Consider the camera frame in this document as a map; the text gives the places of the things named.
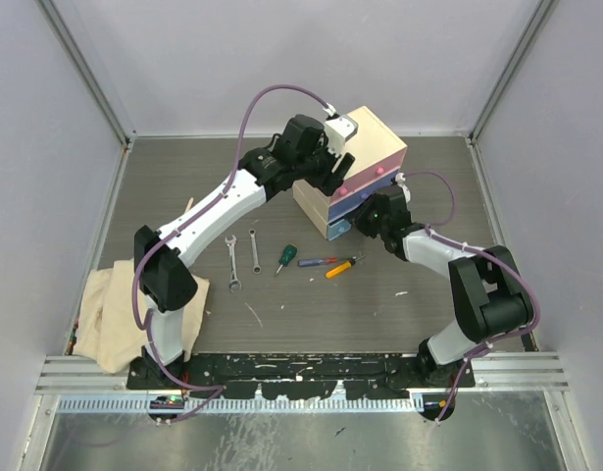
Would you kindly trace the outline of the cream drawer cabinet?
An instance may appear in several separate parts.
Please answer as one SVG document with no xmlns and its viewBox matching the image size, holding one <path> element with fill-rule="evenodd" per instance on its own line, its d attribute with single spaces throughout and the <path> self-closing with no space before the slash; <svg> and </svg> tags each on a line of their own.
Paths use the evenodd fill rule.
<svg viewBox="0 0 603 471">
<path fill-rule="evenodd" d="M 347 141 L 344 153 L 355 157 L 355 163 L 346 174 L 345 182 L 357 182 L 358 175 L 377 160 L 406 147 L 407 144 L 384 124 L 368 107 L 362 106 L 347 115 L 358 123 L 357 133 Z M 320 234 L 327 239 L 327 213 L 330 196 L 305 181 L 298 181 L 292 187 L 293 198 Z"/>
</svg>

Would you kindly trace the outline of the red blue handled screwdriver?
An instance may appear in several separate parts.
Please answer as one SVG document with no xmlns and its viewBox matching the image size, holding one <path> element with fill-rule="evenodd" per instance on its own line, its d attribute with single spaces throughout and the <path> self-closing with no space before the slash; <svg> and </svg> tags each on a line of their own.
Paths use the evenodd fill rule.
<svg viewBox="0 0 603 471">
<path fill-rule="evenodd" d="M 300 268 L 309 268 L 309 267 L 318 267 L 324 265 L 331 265 L 338 261 L 337 257 L 323 257 L 323 258 L 310 258 L 310 259 L 300 259 L 297 262 L 297 265 Z"/>
</svg>

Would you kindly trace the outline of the orange handled screwdriver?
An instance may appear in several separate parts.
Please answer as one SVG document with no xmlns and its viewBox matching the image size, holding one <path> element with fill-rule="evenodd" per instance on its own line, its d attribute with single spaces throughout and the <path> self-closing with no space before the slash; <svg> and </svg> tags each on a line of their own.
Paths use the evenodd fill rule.
<svg viewBox="0 0 603 471">
<path fill-rule="evenodd" d="M 364 255 L 348 258 L 346 261 L 340 263 L 335 268 L 332 268 L 331 270 L 326 272 L 326 278 L 328 280 L 331 280 L 331 279 L 343 274 L 344 272 L 348 271 L 353 266 L 355 266 L 363 258 L 364 258 Z"/>
</svg>

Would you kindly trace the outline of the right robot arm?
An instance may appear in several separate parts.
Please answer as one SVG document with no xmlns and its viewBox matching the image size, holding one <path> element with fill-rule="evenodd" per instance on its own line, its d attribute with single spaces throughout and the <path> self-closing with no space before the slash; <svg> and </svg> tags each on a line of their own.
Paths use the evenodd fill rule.
<svg viewBox="0 0 603 471">
<path fill-rule="evenodd" d="M 451 376 L 452 366 L 486 354 L 498 339 L 522 336 L 539 320 L 535 295 L 506 247 L 460 243 L 431 225 L 414 222 L 401 187 L 374 192 L 352 212 L 351 224 L 364 236 L 380 238 L 397 258 L 449 281 L 454 320 L 422 341 L 415 360 L 426 385 L 440 386 Z"/>
</svg>

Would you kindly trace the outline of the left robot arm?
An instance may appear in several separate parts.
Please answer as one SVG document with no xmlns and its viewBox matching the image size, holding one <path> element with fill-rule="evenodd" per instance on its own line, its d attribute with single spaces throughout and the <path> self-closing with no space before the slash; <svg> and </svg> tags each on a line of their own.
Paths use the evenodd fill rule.
<svg viewBox="0 0 603 471">
<path fill-rule="evenodd" d="M 136 319 L 154 358 L 148 376 L 160 388 L 174 388 L 183 377 L 183 310 L 198 290 L 190 273 L 197 257 L 234 222 L 297 181 L 333 195 L 355 161 L 345 145 L 357 131 L 347 115 L 323 123 L 296 115 L 268 146 L 248 151 L 237 170 L 185 215 L 157 231 L 144 226 L 136 232 L 134 289 L 148 304 L 146 315 Z"/>
</svg>

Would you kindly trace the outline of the green handled screwdriver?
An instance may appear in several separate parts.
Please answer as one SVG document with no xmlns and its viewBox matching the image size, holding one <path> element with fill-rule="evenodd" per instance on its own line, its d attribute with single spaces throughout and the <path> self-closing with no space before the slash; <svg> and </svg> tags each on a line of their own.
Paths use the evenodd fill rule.
<svg viewBox="0 0 603 471">
<path fill-rule="evenodd" d="M 276 268 L 275 275 L 277 276 L 280 271 L 289 265 L 289 263 L 295 258 L 297 255 L 297 247 L 293 244 L 288 244 L 282 251 L 279 259 L 278 265 Z"/>
</svg>

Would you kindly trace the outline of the large pink drawer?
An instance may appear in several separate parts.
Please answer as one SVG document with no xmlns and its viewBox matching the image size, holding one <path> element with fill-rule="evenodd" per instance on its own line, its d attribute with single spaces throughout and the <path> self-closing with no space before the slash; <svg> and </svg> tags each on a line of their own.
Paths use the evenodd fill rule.
<svg viewBox="0 0 603 471">
<path fill-rule="evenodd" d="M 374 162 L 358 175 L 356 186 L 367 186 L 378 179 L 386 177 L 388 174 L 398 171 L 402 166 L 406 152 L 407 148 L 404 147 L 388 157 Z"/>
</svg>

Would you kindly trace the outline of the wide purple drawer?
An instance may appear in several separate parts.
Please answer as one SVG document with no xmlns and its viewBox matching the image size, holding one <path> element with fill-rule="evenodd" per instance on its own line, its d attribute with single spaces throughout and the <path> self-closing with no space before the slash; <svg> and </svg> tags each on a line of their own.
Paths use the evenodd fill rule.
<svg viewBox="0 0 603 471">
<path fill-rule="evenodd" d="M 395 169 L 393 172 L 384 175 L 380 179 L 374 180 L 357 191 L 348 193 L 343 199 L 331 204 L 328 208 L 327 222 L 331 224 L 334 221 L 344 218 L 347 214 L 361 206 L 374 191 L 390 185 L 398 172 L 399 170 Z"/>
</svg>

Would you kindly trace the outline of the light blue drawer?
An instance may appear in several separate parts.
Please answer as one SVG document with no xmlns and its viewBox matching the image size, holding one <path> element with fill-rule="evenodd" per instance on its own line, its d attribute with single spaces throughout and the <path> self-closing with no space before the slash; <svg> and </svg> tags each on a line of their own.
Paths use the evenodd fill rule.
<svg viewBox="0 0 603 471">
<path fill-rule="evenodd" d="M 345 219 L 333 221 L 327 225 L 327 240 L 332 241 L 351 230 L 351 223 Z"/>
</svg>

